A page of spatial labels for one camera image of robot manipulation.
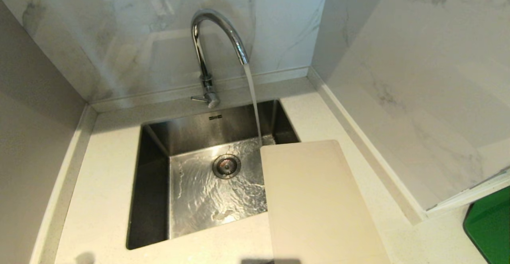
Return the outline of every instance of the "faucet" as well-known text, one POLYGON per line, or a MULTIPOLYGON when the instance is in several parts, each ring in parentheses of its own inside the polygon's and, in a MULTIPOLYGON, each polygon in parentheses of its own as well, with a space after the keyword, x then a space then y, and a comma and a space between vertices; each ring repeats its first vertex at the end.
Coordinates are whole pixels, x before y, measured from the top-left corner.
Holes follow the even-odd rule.
POLYGON ((224 15, 221 15, 219 12, 209 8, 198 10, 195 13, 191 20, 191 34, 193 35, 193 43, 195 44, 196 56, 198 57, 200 70, 202 70, 200 81, 204 88, 204 96, 191 97, 191 99, 207 102, 207 106, 212 109, 220 103, 220 99, 216 95, 213 85, 213 76, 207 70, 204 54, 202 53, 202 46, 200 45, 200 23, 204 20, 212 21, 222 28, 232 42, 233 49, 235 50, 235 53, 237 53, 237 58, 241 65, 248 64, 248 56, 246 55, 246 50, 244 49, 243 42, 241 41, 239 34, 235 31, 232 24, 226 19, 226 17, 224 17, 224 15))

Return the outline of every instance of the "countertop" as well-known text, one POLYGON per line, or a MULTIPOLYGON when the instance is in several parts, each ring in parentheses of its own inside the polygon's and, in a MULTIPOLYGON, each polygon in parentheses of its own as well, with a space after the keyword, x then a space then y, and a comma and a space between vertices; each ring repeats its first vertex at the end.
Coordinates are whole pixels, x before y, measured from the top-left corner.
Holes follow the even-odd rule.
MULTIPOLYGON (((280 99, 302 142, 339 142, 394 264, 486 263, 462 229, 467 207, 412 226, 308 79, 256 86, 257 99, 280 99)), ((246 88, 223 92, 218 109, 250 103, 246 88)), ((57 251, 57 264, 248 264, 273 258, 267 213, 126 249, 140 125, 207 111, 178 99, 98 116, 57 251)))

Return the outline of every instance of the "stainless steel sink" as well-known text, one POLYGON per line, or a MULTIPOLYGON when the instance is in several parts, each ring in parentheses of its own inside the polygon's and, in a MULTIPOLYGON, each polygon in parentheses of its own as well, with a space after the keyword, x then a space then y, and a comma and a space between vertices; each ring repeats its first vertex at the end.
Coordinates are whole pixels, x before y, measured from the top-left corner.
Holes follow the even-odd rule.
MULTIPOLYGON (((263 144, 299 142, 278 100, 257 104, 263 144)), ((267 211, 253 105, 143 126, 127 248, 267 211)))

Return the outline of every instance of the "water stream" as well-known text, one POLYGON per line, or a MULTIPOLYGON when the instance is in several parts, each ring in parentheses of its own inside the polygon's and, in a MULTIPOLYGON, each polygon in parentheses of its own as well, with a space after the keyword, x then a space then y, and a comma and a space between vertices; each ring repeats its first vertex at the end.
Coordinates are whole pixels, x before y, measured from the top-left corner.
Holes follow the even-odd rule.
POLYGON ((244 73, 248 78, 248 86, 250 86, 251 101, 255 109, 255 120, 257 121, 257 129, 259 131, 259 146, 262 146, 262 133, 260 132, 259 110, 257 109, 257 98, 255 97, 255 87, 253 86, 253 79, 251 78, 250 64, 244 64, 244 73))

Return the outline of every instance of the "green object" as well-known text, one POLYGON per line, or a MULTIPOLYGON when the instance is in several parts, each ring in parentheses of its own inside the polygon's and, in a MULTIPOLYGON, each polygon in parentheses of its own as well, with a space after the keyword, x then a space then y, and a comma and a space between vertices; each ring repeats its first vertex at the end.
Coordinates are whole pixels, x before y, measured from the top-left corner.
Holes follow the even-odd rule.
POLYGON ((464 231, 490 264, 510 263, 510 187, 472 204, 464 231))

